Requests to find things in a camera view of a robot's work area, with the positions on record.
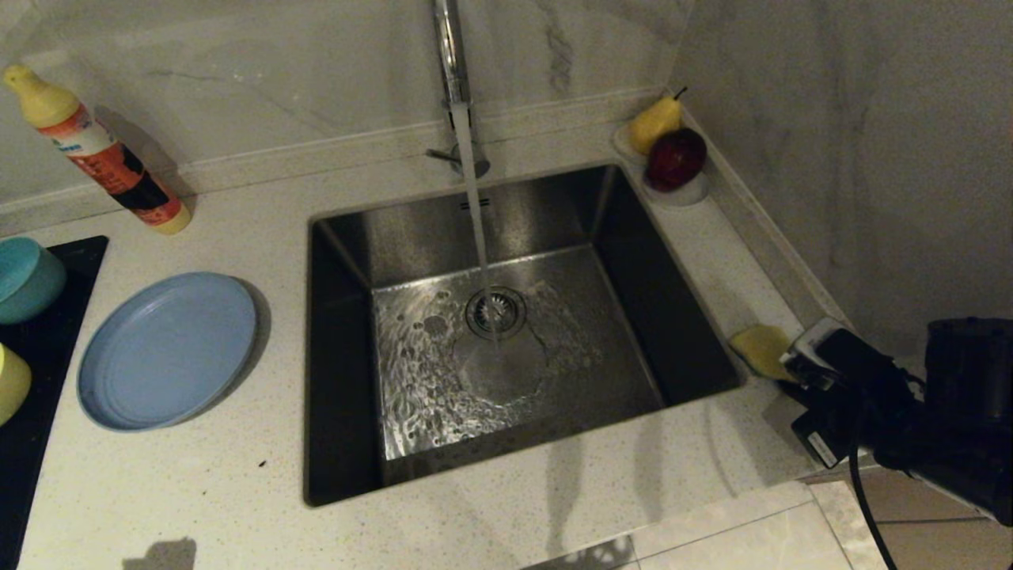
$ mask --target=yellow sponge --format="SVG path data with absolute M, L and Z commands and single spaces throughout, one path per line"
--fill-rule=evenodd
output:
M 777 327 L 750 327 L 731 337 L 728 344 L 757 375 L 775 381 L 791 380 L 791 376 L 778 360 L 791 347 L 791 342 L 784 331 Z

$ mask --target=sink basin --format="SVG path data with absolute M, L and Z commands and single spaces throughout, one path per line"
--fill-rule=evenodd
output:
M 623 171 L 311 224 L 305 499 L 322 505 L 739 386 Z

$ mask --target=bottle label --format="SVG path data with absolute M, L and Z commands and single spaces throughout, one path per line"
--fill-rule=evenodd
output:
M 174 218 L 182 202 L 176 194 L 152 176 L 127 146 L 118 141 L 84 105 L 69 118 L 38 132 L 77 167 L 105 188 L 125 208 L 148 225 Z
M 88 113 L 84 105 L 63 123 L 40 129 L 68 158 L 91 156 L 116 144 L 116 138 Z

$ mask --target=water stream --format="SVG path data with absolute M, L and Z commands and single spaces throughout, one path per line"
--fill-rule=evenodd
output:
M 453 102 L 450 104 L 451 116 L 454 117 L 454 130 L 457 132 L 457 147 L 461 152 L 461 172 L 464 174 L 464 186 L 468 192 L 468 209 L 471 212 L 471 227 L 475 232 L 475 248 L 478 250 L 478 264 L 481 267 L 482 291 L 486 301 L 492 299 L 489 287 L 489 263 L 485 254 L 485 230 L 482 227 L 482 209 L 478 201 L 478 182 L 475 176 L 475 156 L 471 147 L 471 117 L 468 115 L 468 104 Z M 487 303 L 489 311 L 495 311 L 493 304 Z M 495 353 L 499 352 L 499 335 L 496 334 L 496 319 L 488 316 L 492 328 L 492 346 Z

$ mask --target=tiled floor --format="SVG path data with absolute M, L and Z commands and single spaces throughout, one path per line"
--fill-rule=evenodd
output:
M 869 470 L 862 480 L 899 568 L 1005 570 L 1013 562 L 1013 528 L 900 472 Z M 817 497 L 822 487 L 812 486 Z
M 828 506 L 821 506 L 817 497 Z M 816 495 L 801 483 L 787 483 L 528 570 L 884 568 L 868 528 L 855 524 L 856 513 L 861 516 L 857 503 L 849 501 L 854 497 L 841 483 L 825 485 Z

